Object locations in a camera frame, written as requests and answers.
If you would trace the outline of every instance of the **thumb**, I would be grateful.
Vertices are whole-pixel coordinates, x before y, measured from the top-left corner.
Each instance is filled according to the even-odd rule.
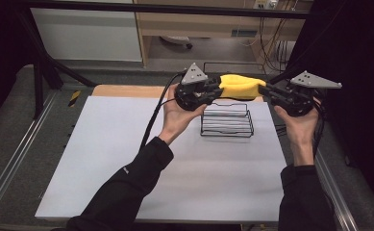
[[[285,122],[289,118],[287,111],[280,106],[274,106],[274,111],[276,111],[277,115]]]
[[[206,104],[203,104],[201,106],[199,106],[199,108],[195,109],[195,111],[193,111],[193,117],[197,117],[197,116],[200,116],[204,113],[205,109],[207,108],[208,105]]]

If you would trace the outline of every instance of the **black wire rack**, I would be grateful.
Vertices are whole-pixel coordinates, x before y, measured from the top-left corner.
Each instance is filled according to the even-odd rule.
[[[245,103],[212,103],[201,115],[201,136],[250,138],[253,121]]]

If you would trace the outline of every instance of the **metal rail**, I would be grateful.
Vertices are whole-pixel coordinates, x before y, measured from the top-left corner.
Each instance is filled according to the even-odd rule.
[[[38,117],[38,119],[34,120],[31,123],[30,128],[28,129],[27,133],[23,137],[22,141],[20,142],[19,146],[15,149],[10,161],[8,162],[7,166],[4,168],[3,172],[0,176],[0,200],[3,197],[4,193],[6,192],[8,186],[10,185],[15,173],[18,171],[19,166],[21,165],[22,161],[26,153],[28,152],[32,142],[34,141],[37,132],[39,131],[40,127],[42,126],[43,121],[48,116],[49,111],[52,108],[54,99],[57,95],[57,91],[51,91],[48,97],[45,100],[44,110]]]
[[[320,180],[322,185],[324,186],[327,194],[333,200],[334,206],[336,208],[337,218],[339,220],[340,225],[342,226],[342,230],[344,231],[358,231],[358,226],[354,221],[354,217],[352,217],[351,212],[346,205],[345,199],[340,192],[340,189],[337,185],[336,180],[333,177],[330,169],[328,168],[327,164],[325,163],[324,157],[321,151],[317,150],[318,155],[316,155],[315,167],[318,171],[320,176]]]
[[[16,4],[41,9],[100,11],[100,12],[133,12],[133,13],[181,13],[247,17],[273,17],[291,19],[310,19],[321,17],[323,13],[270,11],[256,9],[217,8],[156,4],[128,4],[128,3],[95,3],[95,2],[71,2],[52,0],[19,0]]]

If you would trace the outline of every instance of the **black jacket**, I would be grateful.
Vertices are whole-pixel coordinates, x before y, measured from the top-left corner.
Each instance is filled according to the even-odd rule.
[[[125,167],[112,176],[91,199],[80,216],[64,229],[129,231],[141,201],[156,186],[160,173],[174,155],[168,145],[153,138]],[[336,230],[334,214],[314,166],[288,166],[282,171],[285,192],[279,230]]]

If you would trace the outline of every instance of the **person's right hand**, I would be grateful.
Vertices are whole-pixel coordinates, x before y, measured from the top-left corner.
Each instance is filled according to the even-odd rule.
[[[306,115],[292,117],[280,106],[277,115],[285,122],[295,166],[313,165],[312,136],[318,121],[318,111],[313,108]]]

